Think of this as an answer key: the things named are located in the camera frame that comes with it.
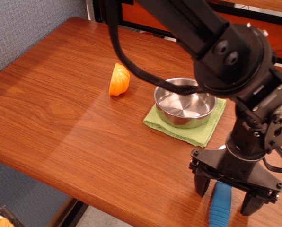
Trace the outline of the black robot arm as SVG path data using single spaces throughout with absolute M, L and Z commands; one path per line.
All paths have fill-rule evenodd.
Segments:
M 204 0 L 141 0 L 194 61 L 199 90 L 236 104 L 236 123 L 222 150 L 192 151 L 199 195 L 211 179 L 246 192 L 241 214 L 276 202 L 282 182 L 282 73 L 263 32 L 232 24 Z

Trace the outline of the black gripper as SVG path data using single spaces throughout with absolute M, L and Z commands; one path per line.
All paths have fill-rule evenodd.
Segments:
M 269 173 L 258 160 L 249 161 L 234 156 L 228 148 L 221 150 L 194 149 L 190 169 L 195 174 L 196 192 L 203 197 L 210 180 L 227 183 L 246 192 L 241 207 L 242 216 L 250 216 L 264 204 L 276 203 L 282 193 L 282 181 Z

